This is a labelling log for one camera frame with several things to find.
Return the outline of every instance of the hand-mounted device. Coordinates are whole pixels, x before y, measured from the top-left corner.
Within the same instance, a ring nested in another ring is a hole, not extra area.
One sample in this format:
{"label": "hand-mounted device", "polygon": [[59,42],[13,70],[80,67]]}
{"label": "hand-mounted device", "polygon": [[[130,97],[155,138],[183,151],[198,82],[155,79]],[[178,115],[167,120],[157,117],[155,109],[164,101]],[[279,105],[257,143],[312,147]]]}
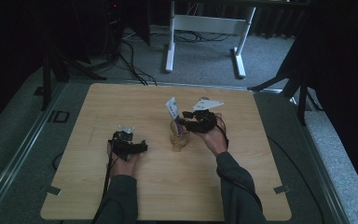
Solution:
{"label": "hand-mounted device", "polygon": [[201,98],[199,102],[193,106],[194,112],[184,111],[182,113],[185,119],[179,119],[179,123],[184,125],[190,132],[207,133],[217,125],[216,115],[210,112],[209,109],[222,104],[222,101],[211,101]]}
{"label": "hand-mounted device", "polygon": [[143,140],[140,144],[133,144],[133,129],[120,128],[122,131],[115,132],[112,140],[108,140],[112,152],[118,155],[122,160],[126,161],[129,155],[139,154],[147,151],[146,141]]}

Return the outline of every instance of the cable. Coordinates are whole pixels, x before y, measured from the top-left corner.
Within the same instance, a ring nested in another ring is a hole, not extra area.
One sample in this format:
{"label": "cable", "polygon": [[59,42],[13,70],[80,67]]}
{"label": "cable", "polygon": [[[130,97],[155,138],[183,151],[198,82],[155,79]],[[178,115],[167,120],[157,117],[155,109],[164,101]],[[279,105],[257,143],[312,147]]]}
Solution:
{"label": "cable", "polygon": [[230,179],[224,175],[222,175],[222,173],[220,173],[219,169],[216,169],[217,175],[221,178],[223,178],[224,180],[226,180],[227,182],[239,187],[240,189],[245,190],[246,192],[248,192],[254,199],[255,202],[257,203],[258,207],[260,208],[260,210],[263,212],[263,204],[260,201],[260,198],[257,196],[257,194],[255,193],[254,190],[249,189],[248,187],[244,186],[242,183],[234,180],[234,179]]}
{"label": "cable", "polygon": [[296,170],[298,171],[299,175],[301,176],[301,178],[304,181],[304,184],[307,186],[308,191],[310,192],[310,196],[312,197],[313,201],[315,201],[316,206],[318,207],[319,213],[321,214],[321,219],[322,219],[322,223],[325,223],[324,220],[324,213],[322,211],[321,206],[319,205],[318,201],[316,200],[316,196],[315,194],[312,192],[312,190],[310,189],[310,185],[308,184],[307,180],[305,179],[305,177],[303,176],[303,174],[300,172],[300,170],[298,169],[298,166],[295,164],[295,162],[292,160],[292,158],[287,154],[287,152],[283,149],[283,147],[281,147],[281,145],[278,144],[278,142],[276,142],[273,138],[269,137],[267,135],[267,138],[272,141],[282,152],[283,154],[286,156],[286,158],[295,166]]}
{"label": "cable", "polygon": [[213,41],[224,41],[226,39],[228,39],[230,37],[230,35],[227,35],[225,38],[222,39],[218,39],[223,35],[218,35],[217,37],[214,38],[205,38],[202,36],[202,34],[197,33],[197,32],[193,32],[193,31],[181,31],[181,32],[177,32],[179,34],[189,34],[189,35],[193,35],[195,36],[195,39],[188,39],[179,35],[175,35],[176,39],[178,41],[182,41],[182,42],[187,42],[187,43],[199,43],[199,42],[213,42]]}
{"label": "cable", "polygon": [[[108,59],[106,62],[97,63],[97,64],[94,64],[94,65],[88,66],[88,67],[86,67],[86,68],[89,69],[90,71],[96,73],[96,74],[101,74],[101,73],[103,73],[103,72],[109,70],[110,67],[112,66],[111,64],[112,64],[112,63],[115,63],[116,59],[117,59],[117,58],[111,58],[111,59]],[[72,65],[69,64],[69,63],[65,63],[65,64],[66,64],[67,67],[76,69],[74,66],[72,66]],[[96,70],[105,68],[105,67],[107,67],[107,66],[109,66],[109,67],[106,68],[105,70],[100,71],[100,72],[95,72]],[[77,70],[76,70],[76,72],[72,72],[71,74],[74,75],[74,76],[80,76],[80,75],[82,74],[82,72],[77,72]]]}
{"label": "cable", "polygon": [[101,5],[102,5],[102,9],[103,9],[103,20],[105,22],[105,41],[104,41],[104,44],[103,44],[103,50],[101,51],[101,55],[103,55],[103,53],[105,52],[106,50],[106,46],[107,46],[107,37],[108,37],[108,32],[109,32],[109,25],[108,25],[108,19],[106,18],[106,8],[105,8],[105,4],[104,4],[104,0],[101,0]]}
{"label": "cable", "polygon": [[315,99],[313,99],[312,95],[310,95],[310,92],[307,90],[307,96],[310,98],[310,102],[313,104],[313,106],[319,110],[319,111],[324,111],[323,108],[321,108],[315,101]]}
{"label": "cable", "polygon": [[147,73],[145,73],[144,71],[142,71],[140,68],[136,67],[134,64],[133,64],[133,58],[134,58],[134,50],[133,50],[133,46],[128,43],[127,41],[122,41],[122,43],[128,45],[131,49],[131,61],[128,62],[124,56],[120,53],[119,56],[120,58],[124,61],[124,63],[128,66],[128,69],[126,68],[123,68],[123,67],[120,67],[118,66],[119,68],[122,68],[122,69],[126,69],[127,71],[130,71],[139,81],[141,81],[142,84],[144,84],[145,86],[148,86],[148,83],[146,80],[144,80],[141,76],[146,76],[146,77],[149,77],[154,83],[155,85],[157,86],[157,81],[150,75],[148,75]]}
{"label": "cable", "polygon": [[196,7],[194,9],[194,13],[193,13],[193,16],[196,15],[196,12],[197,12],[197,8],[199,7],[199,3],[194,3],[193,6],[187,11],[186,15],[188,15],[191,11],[191,9],[193,9],[193,7]]}
{"label": "cable", "polygon": [[220,130],[220,132],[222,132],[223,136],[225,137],[226,147],[227,147],[227,149],[228,149],[228,142],[229,142],[229,140],[228,140],[227,135],[226,135],[226,124],[225,124],[225,122],[224,122],[221,118],[219,118],[219,117],[217,117],[217,118],[222,121],[223,126],[224,126],[224,128],[225,128],[225,130],[223,130],[219,125],[216,124],[216,127]]}
{"label": "cable", "polygon": [[114,65],[114,64],[111,64],[109,67],[105,68],[103,71],[98,71],[98,72],[96,72],[95,74],[104,73],[104,72],[106,72],[107,70],[111,69],[113,66],[115,66],[115,65]]}
{"label": "cable", "polygon": [[[139,40],[132,40],[129,39],[132,36],[138,36],[135,32],[130,33],[130,34],[124,34],[124,37],[121,38],[121,40],[126,40],[126,41],[130,41],[130,42],[143,42],[142,39]],[[150,36],[160,36],[160,35],[170,35],[170,32],[150,32]]]}
{"label": "cable", "polygon": [[[113,161],[112,153],[114,153],[114,152],[111,149],[110,153],[109,153],[109,162],[107,163],[107,166],[106,166],[105,180],[104,180],[104,183],[103,183],[103,197],[106,195],[106,192],[108,190],[110,170],[113,168],[113,166],[115,165],[116,161],[119,158],[119,156],[117,156],[117,158]],[[97,221],[98,217],[100,216],[100,212],[101,212],[101,210],[100,210],[100,208],[98,208],[97,213],[95,213],[95,216],[91,221],[91,224],[94,224]]]}

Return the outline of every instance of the wooden tabletop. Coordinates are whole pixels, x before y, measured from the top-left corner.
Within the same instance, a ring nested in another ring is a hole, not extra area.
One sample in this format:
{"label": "wooden tabletop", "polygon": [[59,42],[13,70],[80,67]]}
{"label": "wooden tabletop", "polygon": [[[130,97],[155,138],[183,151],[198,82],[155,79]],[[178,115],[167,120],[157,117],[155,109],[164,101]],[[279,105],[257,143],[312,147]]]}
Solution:
{"label": "wooden tabletop", "polygon": [[180,152],[172,150],[171,116],[166,102],[175,97],[179,111],[193,111],[200,97],[222,100],[211,109],[223,114],[228,151],[255,180],[268,220],[287,220],[291,211],[269,148],[255,98],[249,91],[196,87],[93,84],[77,118],[41,210],[45,219],[92,219],[100,204],[108,157],[107,140],[118,125],[135,127],[133,143],[145,140],[138,160],[139,220],[223,220],[220,179],[214,155],[195,134]]}

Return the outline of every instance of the white metal stand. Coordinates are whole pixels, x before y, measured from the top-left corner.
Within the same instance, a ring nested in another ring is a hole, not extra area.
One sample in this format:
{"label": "white metal stand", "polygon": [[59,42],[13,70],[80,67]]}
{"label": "white metal stand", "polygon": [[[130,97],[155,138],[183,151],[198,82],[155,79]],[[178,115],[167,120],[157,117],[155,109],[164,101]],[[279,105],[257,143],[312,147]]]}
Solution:
{"label": "white metal stand", "polygon": [[255,7],[252,8],[252,12],[245,20],[175,15],[175,3],[174,1],[171,1],[170,45],[168,46],[166,71],[172,72],[173,69],[173,54],[175,51],[175,43],[173,42],[174,32],[175,30],[186,30],[225,35],[240,35],[240,43],[237,48],[234,48],[234,59],[237,63],[239,76],[246,77],[241,53],[254,14]]}

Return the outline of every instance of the person's hand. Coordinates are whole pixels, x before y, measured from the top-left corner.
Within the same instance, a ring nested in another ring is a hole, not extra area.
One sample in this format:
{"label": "person's hand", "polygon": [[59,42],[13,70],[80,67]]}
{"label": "person's hand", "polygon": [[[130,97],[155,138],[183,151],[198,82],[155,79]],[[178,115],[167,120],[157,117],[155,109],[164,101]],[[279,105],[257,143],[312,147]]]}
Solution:
{"label": "person's hand", "polygon": [[[107,154],[110,155],[110,143],[107,144]],[[112,179],[115,175],[129,175],[134,177],[136,162],[139,159],[139,154],[134,154],[129,161],[122,160],[118,155],[112,153],[113,167],[110,170],[109,177]]]}
{"label": "person's hand", "polygon": [[[217,125],[219,125],[222,130],[225,130],[223,122],[221,120],[222,114],[215,113],[218,117]],[[205,142],[205,145],[212,151],[212,153],[217,157],[222,152],[227,151],[227,143],[226,138],[223,135],[222,131],[220,131],[217,127],[214,127],[212,130],[207,133],[195,133]]]}

